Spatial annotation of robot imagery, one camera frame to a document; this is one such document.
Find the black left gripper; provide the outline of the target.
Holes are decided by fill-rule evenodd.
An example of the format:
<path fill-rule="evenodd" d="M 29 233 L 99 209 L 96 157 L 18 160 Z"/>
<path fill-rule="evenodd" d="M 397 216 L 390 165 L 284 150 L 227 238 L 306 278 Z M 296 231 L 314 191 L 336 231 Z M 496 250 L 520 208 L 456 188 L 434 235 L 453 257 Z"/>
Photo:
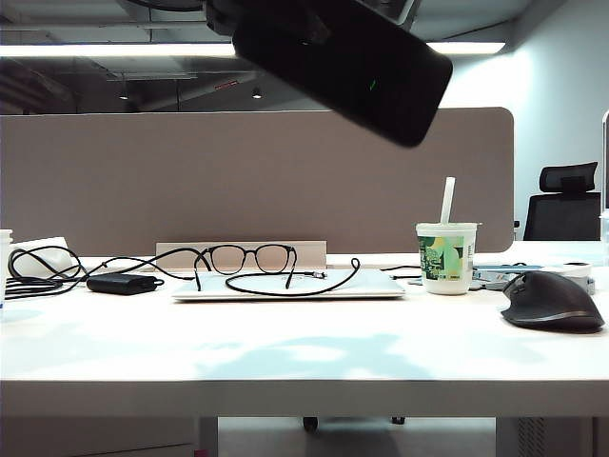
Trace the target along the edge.
<path fill-rule="evenodd" d="M 241 7 L 233 0 L 206 0 L 206 24 L 214 32 L 232 36 L 241 20 Z M 331 29 L 314 11 L 304 15 L 301 38 L 309 44 L 323 45 L 331 37 Z"/>

